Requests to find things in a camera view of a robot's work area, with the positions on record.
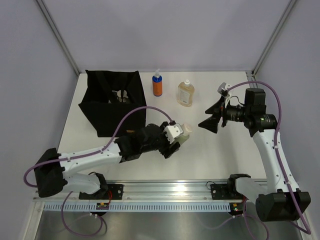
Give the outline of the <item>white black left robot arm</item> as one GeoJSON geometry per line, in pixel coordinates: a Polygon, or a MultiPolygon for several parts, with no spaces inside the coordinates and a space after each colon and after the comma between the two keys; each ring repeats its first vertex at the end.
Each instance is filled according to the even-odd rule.
{"type": "Polygon", "coordinates": [[[152,151],[160,152],[167,159],[180,148],[179,138],[183,133],[180,124],[163,122],[158,126],[151,123],[117,138],[107,147],[73,153],[47,149],[34,166],[38,196],[48,198],[69,191],[103,199],[108,192],[105,177],[101,173],[83,174],[82,171],[133,161],[152,151]]]}

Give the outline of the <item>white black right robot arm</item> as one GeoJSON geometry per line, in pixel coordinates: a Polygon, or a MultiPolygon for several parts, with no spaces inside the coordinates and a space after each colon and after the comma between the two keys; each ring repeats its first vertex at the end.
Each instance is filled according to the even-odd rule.
{"type": "Polygon", "coordinates": [[[227,87],[218,90],[220,99],[205,113],[210,117],[199,123],[200,128],[218,132],[218,124],[240,122],[248,129],[256,144],[267,179],[267,188],[258,185],[248,174],[232,174],[227,179],[226,192],[233,199],[241,195],[255,204],[263,222],[297,221],[311,203],[307,191],[301,191],[284,155],[278,121],[266,112],[266,93],[261,88],[248,88],[243,105],[231,105],[227,87]]]}

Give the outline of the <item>beige pump bottle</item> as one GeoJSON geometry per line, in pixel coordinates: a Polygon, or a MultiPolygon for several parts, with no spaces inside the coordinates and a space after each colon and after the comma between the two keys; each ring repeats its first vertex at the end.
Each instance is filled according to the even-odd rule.
{"type": "Polygon", "coordinates": [[[129,98],[126,90],[119,90],[119,91],[117,92],[117,96],[118,96],[120,99],[128,99],[128,98],[129,98]]]}

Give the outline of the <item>green bottle beige cap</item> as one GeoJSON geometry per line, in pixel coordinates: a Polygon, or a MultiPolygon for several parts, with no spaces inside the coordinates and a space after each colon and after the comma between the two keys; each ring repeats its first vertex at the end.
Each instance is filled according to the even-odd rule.
{"type": "Polygon", "coordinates": [[[179,143],[180,146],[182,146],[190,138],[190,135],[193,132],[193,128],[189,123],[182,124],[181,128],[183,131],[182,135],[176,138],[173,142],[173,144],[179,143]]]}

